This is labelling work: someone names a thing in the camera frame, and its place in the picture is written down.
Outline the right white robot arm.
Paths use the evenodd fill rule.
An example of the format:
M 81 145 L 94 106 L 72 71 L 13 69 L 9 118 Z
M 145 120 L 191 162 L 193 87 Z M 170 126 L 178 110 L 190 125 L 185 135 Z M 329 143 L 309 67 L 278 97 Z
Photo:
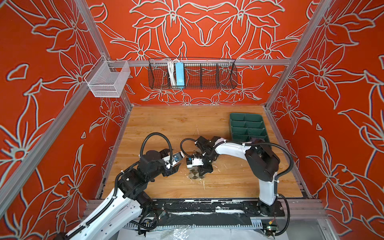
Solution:
M 281 161 L 272 147 L 280 149 L 289 158 L 288 168 L 281 173 L 278 173 Z M 221 137 L 208 140 L 200 136 L 196 140 L 182 140 L 180 149 L 187 159 L 187 168 L 197 170 L 199 177 L 212 173 L 213 162 L 221 155 L 247 161 L 253 174 L 259 179 L 258 214 L 265 217 L 275 213 L 279 178 L 289 173 L 294 166 L 293 157 L 287 149 L 261 139 L 236 142 Z

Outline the green plastic divider tray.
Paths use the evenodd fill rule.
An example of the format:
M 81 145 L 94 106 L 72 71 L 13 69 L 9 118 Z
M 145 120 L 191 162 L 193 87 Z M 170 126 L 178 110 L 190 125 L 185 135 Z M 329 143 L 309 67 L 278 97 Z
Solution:
M 251 142 L 252 139 L 270 141 L 264 119 L 260 114 L 230 113 L 229 124 L 233 141 Z

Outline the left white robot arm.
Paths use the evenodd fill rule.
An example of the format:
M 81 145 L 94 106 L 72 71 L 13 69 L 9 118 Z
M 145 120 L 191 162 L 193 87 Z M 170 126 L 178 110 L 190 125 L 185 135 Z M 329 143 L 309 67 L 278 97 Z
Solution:
M 163 138 L 168 148 L 144 152 L 153 136 Z M 149 213 L 153 201 L 145 193 L 148 184 L 162 175 L 168 177 L 179 170 L 181 153 L 174 155 L 170 140 L 161 133 L 149 134 L 142 143 L 140 159 L 120 172 L 108 197 L 78 226 L 68 233 L 58 233 L 56 240 L 108 240 L 125 224 Z

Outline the beige argyle sock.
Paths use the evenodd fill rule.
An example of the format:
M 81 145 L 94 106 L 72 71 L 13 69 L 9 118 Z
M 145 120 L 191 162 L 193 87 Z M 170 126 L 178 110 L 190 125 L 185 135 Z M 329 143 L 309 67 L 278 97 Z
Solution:
M 189 178 L 191 180 L 201 180 L 205 177 L 205 172 L 200 168 L 192 168 L 189 172 Z

